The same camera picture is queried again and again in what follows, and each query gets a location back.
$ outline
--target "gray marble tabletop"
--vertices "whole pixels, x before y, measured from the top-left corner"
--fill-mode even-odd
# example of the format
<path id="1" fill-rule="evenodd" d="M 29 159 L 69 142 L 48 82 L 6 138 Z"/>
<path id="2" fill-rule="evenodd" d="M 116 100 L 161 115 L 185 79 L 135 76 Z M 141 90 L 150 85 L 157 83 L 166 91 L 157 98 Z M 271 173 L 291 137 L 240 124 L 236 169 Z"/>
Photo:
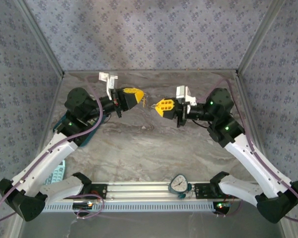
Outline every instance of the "gray marble tabletop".
<path id="1" fill-rule="evenodd" d="M 182 173 L 191 181 L 207 181 L 218 172 L 226 171 L 239 179 L 254 180 L 234 156 L 212 141 L 206 129 L 191 121 L 177 128 L 175 120 L 161 118 L 151 107 L 162 98 L 174 97 L 179 85 L 189 86 L 192 96 L 200 98 L 223 76 L 231 79 L 237 104 L 244 111 L 231 73 L 119 73 L 118 87 L 142 89 L 145 105 L 138 104 L 120 119 L 113 113 L 85 147 L 67 157 L 66 176 L 82 172 L 96 182 L 170 181 Z M 97 74 L 91 84 L 99 96 L 106 95 L 105 83 L 98 81 Z M 52 125 L 65 113 L 67 94 L 75 87 L 88 90 L 83 76 L 66 74 Z M 227 88 L 227 85 L 224 83 L 221 87 Z M 235 108 L 233 116 L 238 119 Z"/>

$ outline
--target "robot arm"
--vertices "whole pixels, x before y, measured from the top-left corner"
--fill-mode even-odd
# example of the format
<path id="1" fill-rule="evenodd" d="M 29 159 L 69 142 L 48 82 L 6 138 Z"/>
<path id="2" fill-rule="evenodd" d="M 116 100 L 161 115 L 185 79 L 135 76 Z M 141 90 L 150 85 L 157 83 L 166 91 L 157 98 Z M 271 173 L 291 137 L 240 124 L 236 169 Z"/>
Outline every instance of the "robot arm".
<path id="1" fill-rule="evenodd" d="M 112 112 L 121 117 L 137 105 L 144 92 L 137 88 L 116 89 L 117 76 L 100 73 L 99 79 L 107 82 L 107 96 L 100 98 L 103 120 Z M 20 185 L 7 197 L 5 202 L 25 221 L 36 218 L 45 205 L 63 198 L 90 192 L 91 181 L 81 173 L 76 173 L 66 180 L 43 186 L 45 179 L 70 153 L 85 145 L 95 134 L 98 127 L 90 133 L 65 141 L 55 149 L 50 148 L 69 136 L 91 129 L 99 118 L 98 104 L 83 88 L 74 88 L 65 102 L 67 112 L 54 127 L 55 134 L 42 152 L 18 175 L 0 181 L 0 193 L 4 196 L 18 182 Z"/>
<path id="2" fill-rule="evenodd" d="M 228 194 L 256 206 L 270 222 L 277 223 L 298 204 L 298 199 L 281 181 L 298 193 L 298 181 L 292 182 L 277 170 L 269 160 L 253 145 L 251 150 L 244 128 L 231 116 L 234 103 L 226 89 L 216 88 L 206 102 L 196 103 L 188 87 L 177 88 L 176 98 L 162 99 L 155 106 L 164 118 L 177 119 L 177 127 L 184 126 L 188 119 L 203 120 L 211 138 L 234 155 L 256 179 L 258 185 L 241 181 L 226 172 L 217 174 L 210 180 L 215 194 Z M 279 176 L 276 180 L 256 158 L 259 155 L 265 166 Z"/>

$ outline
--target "patterned wallpaper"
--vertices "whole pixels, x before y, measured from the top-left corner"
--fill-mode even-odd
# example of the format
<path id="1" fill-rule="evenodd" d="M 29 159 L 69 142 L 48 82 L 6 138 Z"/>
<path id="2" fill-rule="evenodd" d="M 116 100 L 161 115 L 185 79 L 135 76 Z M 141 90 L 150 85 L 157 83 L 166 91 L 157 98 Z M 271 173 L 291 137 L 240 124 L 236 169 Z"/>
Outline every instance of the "patterned wallpaper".
<path id="1" fill-rule="evenodd" d="M 26 0 L 66 70 L 237 68 L 270 0 Z"/>
<path id="2" fill-rule="evenodd" d="M 286 1 L 243 78 L 270 160 L 298 180 L 298 0 Z"/>
<path id="3" fill-rule="evenodd" d="M 0 0 L 0 180 L 34 159 L 57 83 L 13 1 Z M 0 217 L 9 213 L 4 206 Z"/>

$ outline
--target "clock face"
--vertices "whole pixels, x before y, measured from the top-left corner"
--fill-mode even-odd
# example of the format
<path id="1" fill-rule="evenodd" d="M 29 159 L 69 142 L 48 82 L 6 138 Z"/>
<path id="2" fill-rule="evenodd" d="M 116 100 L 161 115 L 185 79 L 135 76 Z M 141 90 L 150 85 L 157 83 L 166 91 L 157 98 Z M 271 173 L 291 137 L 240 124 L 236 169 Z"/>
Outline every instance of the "clock face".
<path id="1" fill-rule="evenodd" d="M 185 192 L 188 189 L 188 181 L 183 175 L 178 175 L 173 179 L 170 186 L 176 192 Z"/>

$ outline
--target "small yellow item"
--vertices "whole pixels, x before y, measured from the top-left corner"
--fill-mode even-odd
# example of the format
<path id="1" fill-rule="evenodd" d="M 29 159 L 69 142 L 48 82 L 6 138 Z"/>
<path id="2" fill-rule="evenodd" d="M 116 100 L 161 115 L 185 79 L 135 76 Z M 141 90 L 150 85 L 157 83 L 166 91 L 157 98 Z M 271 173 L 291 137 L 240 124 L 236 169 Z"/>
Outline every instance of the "small yellow item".
<path id="1" fill-rule="evenodd" d="M 137 103 L 139 103 L 145 95 L 145 93 L 138 88 L 124 88 L 123 91 L 125 93 L 133 93 L 135 95 Z"/>
<path id="2" fill-rule="evenodd" d="M 155 110 L 163 117 L 163 112 L 170 111 L 174 108 L 174 101 L 171 99 L 162 99 L 155 105 Z"/>

